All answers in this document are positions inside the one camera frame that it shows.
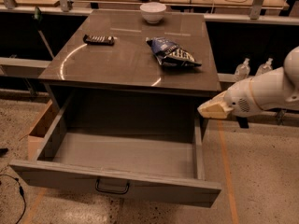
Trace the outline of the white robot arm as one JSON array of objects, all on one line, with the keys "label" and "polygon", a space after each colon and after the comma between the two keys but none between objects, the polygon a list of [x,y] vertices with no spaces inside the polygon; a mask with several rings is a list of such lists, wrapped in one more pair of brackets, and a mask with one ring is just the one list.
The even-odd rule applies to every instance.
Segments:
[{"label": "white robot arm", "polygon": [[299,110],[298,47],[280,68],[237,81],[197,110],[206,119],[226,119],[229,114],[247,118],[275,108]]}]

